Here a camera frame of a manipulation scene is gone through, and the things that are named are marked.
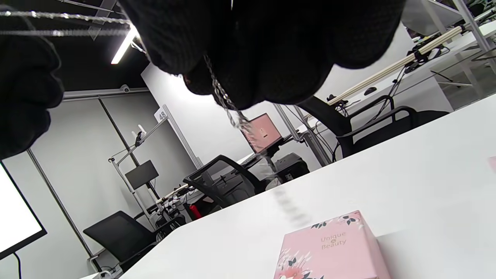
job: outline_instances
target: white wall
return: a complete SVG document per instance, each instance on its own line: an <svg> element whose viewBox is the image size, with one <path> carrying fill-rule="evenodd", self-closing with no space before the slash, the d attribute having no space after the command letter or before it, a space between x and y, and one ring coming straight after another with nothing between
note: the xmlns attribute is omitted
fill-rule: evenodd
<svg viewBox="0 0 496 279"><path fill-rule="evenodd" d="M393 43L382 59L362 70L346 70L335 66L317 96L325 99L329 94L339 95L375 72L406 56L413 43L402 25L398 27ZM199 96L188 91L181 77L162 72L150 64L141 74L159 105L166 104L178 123L194 154L205 164L219 154L239 160L252 152L240 131L233 128L224 110L212 96ZM251 119L268 113L283 136L289 134L274 106L268 102L257 104L245 111ZM295 127L302 123L287 113ZM320 167L315 156L305 144L289 143L281 148L274 160L290 152L301 156L309 169Z"/></svg>
<svg viewBox="0 0 496 279"><path fill-rule="evenodd" d="M158 108L149 94L104 99L114 114L122 134L132 144L131 129L142 124L150 130ZM108 159L124 149L98 100L64 102L51 111L50 130L41 136L32 150L53 184L69 215L82 233L85 228L122 210L130 216L140 207ZM151 159L159 178L157 192L168 193L173 186L195 170L176 134L164 124L156 134L136 150L140 163ZM135 168L131 158L122 163L124 172ZM146 206L154 204L146 187L137 191ZM102 247L83 234L93 253Z"/></svg>
<svg viewBox="0 0 496 279"><path fill-rule="evenodd" d="M106 98L103 102L130 146L134 144L131 131L138 133L138 124L146 131L157 125L153 114L159 106L151 94ZM152 161L159 174L155 188L160 196L182 185L184 177L196 170L169 122L164 122L133 154L140 164Z"/></svg>
<svg viewBox="0 0 496 279"><path fill-rule="evenodd" d="M94 273L88 254L72 231L27 153L3 161L47 235L20 249L24 279L76 279ZM0 278L17 278L17 260L0 261Z"/></svg>

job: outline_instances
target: pink laptop screen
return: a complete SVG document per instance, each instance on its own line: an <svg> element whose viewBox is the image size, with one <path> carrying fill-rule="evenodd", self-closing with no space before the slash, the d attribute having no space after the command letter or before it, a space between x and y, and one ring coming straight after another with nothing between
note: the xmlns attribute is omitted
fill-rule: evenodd
<svg viewBox="0 0 496 279"><path fill-rule="evenodd" d="M270 117L265 113L250 121L253 129L253 137L250 138L246 131L242 131L251 145L253 151L259 153L276 141L281 139L281 134L275 127Z"/></svg>

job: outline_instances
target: chair backrest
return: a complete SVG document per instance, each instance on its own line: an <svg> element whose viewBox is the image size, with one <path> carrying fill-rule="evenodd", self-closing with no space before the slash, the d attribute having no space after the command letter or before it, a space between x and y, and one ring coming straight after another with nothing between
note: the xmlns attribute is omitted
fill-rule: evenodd
<svg viewBox="0 0 496 279"><path fill-rule="evenodd" d="M186 176L183 181L202 191L222 208L253 197L264 188L251 172L223 155Z"/></svg>
<svg viewBox="0 0 496 279"><path fill-rule="evenodd" d="M315 96L301 102L298 106L317 118L336 136L342 136L352 131L349 118L346 118L333 107ZM353 139L351 137L338 139L338 141L341 145L343 157L353 154Z"/></svg>
<svg viewBox="0 0 496 279"><path fill-rule="evenodd" d="M118 211L83 231L120 262L155 242L155 235L131 216Z"/></svg>

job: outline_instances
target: black ceiling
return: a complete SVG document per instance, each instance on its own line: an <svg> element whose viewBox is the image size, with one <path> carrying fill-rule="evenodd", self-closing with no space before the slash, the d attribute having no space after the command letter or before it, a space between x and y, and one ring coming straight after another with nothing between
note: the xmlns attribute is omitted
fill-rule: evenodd
<svg viewBox="0 0 496 279"><path fill-rule="evenodd" d="M100 6L102 0L74 0L77 2ZM66 12L95 15L97 10L80 7L60 0L4 0L17 10L34 10L46 12ZM83 20L30 19L39 30L54 29L88 29L91 22ZM126 28L121 24L105 23L104 28ZM121 46L124 36L91 37L48 37L59 53L62 68L57 76L62 80L66 91L114 89L127 84L129 87L146 87L141 72L148 65L145 55L129 48L117 65L110 62Z"/></svg>

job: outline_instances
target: computer mouse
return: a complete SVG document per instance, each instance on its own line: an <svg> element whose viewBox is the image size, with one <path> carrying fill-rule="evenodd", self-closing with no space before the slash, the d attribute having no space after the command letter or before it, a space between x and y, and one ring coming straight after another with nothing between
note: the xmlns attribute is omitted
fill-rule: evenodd
<svg viewBox="0 0 496 279"><path fill-rule="evenodd" d="M369 95L370 93L372 93L372 92L374 92L376 90L377 90L377 88L370 87L369 89L365 90L364 96L367 96L367 95Z"/></svg>

